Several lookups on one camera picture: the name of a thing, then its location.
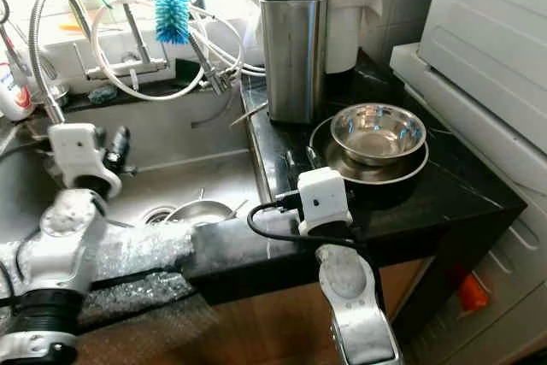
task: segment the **white hose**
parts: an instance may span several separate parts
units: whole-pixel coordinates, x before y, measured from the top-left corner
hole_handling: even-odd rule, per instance
[[[144,1],[144,0],[113,0],[113,1],[110,2],[110,6],[115,6],[117,4],[140,4],[140,5],[148,6],[148,7],[151,7],[151,8],[154,6],[153,2]],[[99,44],[99,39],[98,39],[99,24],[101,22],[101,19],[103,18],[104,13],[106,13],[107,10],[109,10],[109,7],[107,7],[106,5],[102,6],[99,9],[99,11],[97,12],[97,16],[95,17],[95,20],[93,21],[93,25],[91,27],[91,50],[93,51],[93,54],[97,58],[97,62],[99,64],[99,67],[103,70],[103,73],[106,75],[107,78],[109,78],[109,80],[114,85],[116,85],[117,87],[122,89],[125,93],[127,93],[131,96],[134,96],[136,98],[140,98],[140,99],[143,99],[143,100],[151,100],[151,101],[172,100],[174,98],[184,96],[185,94],[189,93],[190,91],[194,90],[194,88],[196,88],[196,86],[199,84],[201,78],[203,77],[203,73],[204,73],[203,68],[201,68],[201,67],[200,67],[196,77],[194,78],[194,80],[187,87],[185,87],[182,90],[176,91],[173,94],[167,95],[167,96],[155,97],[155,96],[145,95],[143,93],[140,93],[138,91],[133,90],[131,87],[125,85],[120,79],[118,79],[116,77],[116,75],[114,74],[114,72],[112,71],[112,69],[110,68],[110,65],[108,64],[108,62],[106,62],[106,60],[104,58],[104,54],[101,51],[101,46]],[[221,54],[221,53],[224,54],[224,56],[219,56],[219,58],[224,63],[229,65],[228,69],[235,70],[236,75],[238,75],[240,72],[245,73],[245,74],[250,74],[250,75],[262,75],[262,73],[252,74],[249,70],[243,70],[243,67],[245,66],[244,65],[243,40],[239,36],[238,31],[235,29],[235,27],[233,27],[233,25],[231,23],[229,23],[228,21],[225,21],[223,19],[218,18],[217,16],[211,14],[210,12],[208,12],[206,10],[197,8],[197,7],[192,6],[192,5],[189,6],[189,10],[190,10],[192,16],[194,16],[194,19],[196,20],[197,26],[198,26],[197,29],[194,29],[193,27],[189,26],[189,30],[195,38],[199,39],[203,44],[205,44],[205,46],[206,46],[206,50],[204,52],[205,56],[208,55],[209,49],[211,49],[217,56],[219,56],[219,54]],[[207,31],[206,31],[205,26],[203,24],[201,15],[205,15],[205,16],[208,16],[208,17],[213,18],[215,20],[218,20],[220,23],[224,24],[224,26],[226,26],[236,36],[236,39],[238,41],[238,48],[239,48],[238,57],[234,57],[234,56],[228,54],[227,52],[222,50],[219,46],[217,46],[216,44],[213,44],[212,42],[209,41],[208,36],[207,36]]]

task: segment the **black cable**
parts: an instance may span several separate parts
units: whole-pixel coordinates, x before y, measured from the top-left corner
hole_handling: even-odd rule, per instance
[[[378,298],[379,307],[385,312],[385,300],[384,300],[384,290],[382,287],[382,279],[379,274],[379,269],[376,267],[375,264],[373,264],[372,258],[367,252],[367,248],[365,244],[354,243],[353,241],[349,239],[325,237],[325,236],[318,236],[318,235],[302,236],[302,235],[292,235],[292,234],[267,233],[261,230],[259,226],[255,223],[254,217],[258,211],[261,211],[264,209],[283,207],[284,205],[290,202],[291,202],[291,206],[294,205],[294,194],[290,194],[289,196],[285,196],[281,200],[277,200],[271,203],[264,203],[264,204],[257,205],[249,212],[249,214],[247,214],[247,224],[249,225],[249,228],[258,235],[261,235],[266,238],[278,239],[280,241],[291,241],[293,243],[309,243],[309,244],[317,244],[317,245],[333,244],[333,245],[341,245],[343,247],[348,247],[353,250],[356,250],[357,253],[359,253],[365,260],[367,260],[368,264],[373,270],[374,283],[375,283],[374,289],[376,291],[376,297]]]
[[[18,151],[35,149],[42,146],[43,144],[44,144],[44,141],[38,140],[38,141],[32,141],[30,143],[17,145],[15,147],[12,147],[11,149],[6,149],[2,153],[0,153],[0,162]]]
[[[9,276],[8,269],[3,264],[3,262],[0,261],[0,271],[2,271],[2,276],[4,281],[6,281],[6,285],[8,286],[8,300],[9,300],[9,310],[11,311],[11,315],[15,312],[15,288],[14,283],[11,280],[11,277]]]
[[[26,243],[33,239],[34,236],[36,236],[39,232],[40,228],[37,227],[31,233],[27,234],[27,236],[24,237],[19,243],[17,250],[15,250],[15,272],[17,273],[17,276],[19,277],[19,280],[21,280],[21,282],[25,280],[25,275],[23,275],[21,265],[19,264],[19,255],[21,254],[21,251],[23,251],[23,247],[26,245]]]

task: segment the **stainless steel sink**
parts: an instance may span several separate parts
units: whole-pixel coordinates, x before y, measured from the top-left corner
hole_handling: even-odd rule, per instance
[[[244,125],[229,127],[242,114],[239,96],[215,120],[192,127],[192,122],[219,112],[227,98],[201,92],[170,102],[127,103],[67,113],[67,121],[93,123],[106,129],[110,137],[121,125],[131,131],[127,163],[137,166],[139,171],[134,177],[122,177],[122,192],[110,202],[108,218],[128,225],[153,221],[170,209],[197,199],[202,188],[205,198],[232,209],[247,200],[238,216],[246,215],[251,207],[267,198],[267,193],[260,190],[264,185],[260,181],[261,173],[256,171]],[[47,119],[33,119],[26,123],[26,128],[36,137],[46,133],[48,124]],[[32,156],[24,157],[28,161]],[[9,168],[19,164],[21,158],[0,165],[3,174],[10,174]],[[41,166],[36,159],[31,163],[28,167]],[[47,180],[42,174],[39,183],[26,182],[29,185],[26,190],[44,194],[38,195],[39,201],[33,199],[31,207],[23,198],[10,198],[9,221],[2,217],[0,210],[0,241],[20,238],[38,223],[38,211],[43,210],[40,207],[50,201],[56,190],[53,179]],[[13,212],[17,204],[22,213],[26,213],[26,209],[32,209],[32,213],[25,214],[25,219],[19,218],[21,216]],[[29,221],[34,223],[28,229],[21,227]]]

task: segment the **black countertop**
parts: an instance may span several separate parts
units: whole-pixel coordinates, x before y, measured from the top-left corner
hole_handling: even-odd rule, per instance
[[[359,226],[356,236],[367,241],[378,265],[435,256],[395,321],[397,336],[406,339],[451,295],[526,204],[398,80],[382,74],[365,56],[355,71],[331,77],[328,83],[324,118],[353,103],[390,103],[417,114],[427,127],[429,161],[408,197],[375,208],[366,192],[358,192],[350,203]],[[242,95],[247,110],[265,102],[265,80],[245,78]],[[270,193],[289,191],[285,153],[293,151],[300,172],[309,170],[305,146],[313,127],[273,125],[263,110],[252,116],[249,131]],[[274,213],[265,221],[267,229],[277,233],[288,233],[296,224]],[[183,269],[211,303],[317,278],[313,249],[259,238],[243,221],[209,226],[197,233],[195,246]]]

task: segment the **bottle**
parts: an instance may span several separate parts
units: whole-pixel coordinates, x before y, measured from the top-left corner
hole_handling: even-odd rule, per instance
[[[28,89],[15,83],[6,62],[0,63],[0,111],[12,121],[26,119],[34,111]]]

